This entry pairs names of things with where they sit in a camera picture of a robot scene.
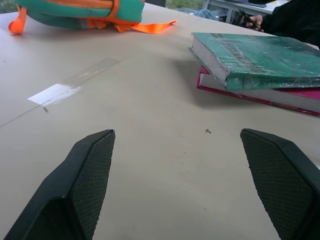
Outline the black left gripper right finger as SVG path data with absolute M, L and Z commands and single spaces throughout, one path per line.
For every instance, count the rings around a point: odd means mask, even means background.
M 240 133 L 257 194 L 282 240 L 320 238 L 320 170 L 293 142 L 274 134 Z

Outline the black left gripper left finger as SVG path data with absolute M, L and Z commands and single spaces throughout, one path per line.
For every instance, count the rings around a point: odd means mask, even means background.
M 112 163 L 115 132 L 79 140 L 40 184 L 7 240 L 91 240 L 99 220 Z

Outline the bystander's hand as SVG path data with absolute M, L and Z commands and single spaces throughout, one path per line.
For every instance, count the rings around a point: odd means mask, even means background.
M 245 23 L 245 27 L 251 30 L 255 30 L 258 32 L 263 32 L 261 25 L 263 22 L 263 17 L 259 14 L 256 16 L 244 16 L 242 18 L 243 22 Z

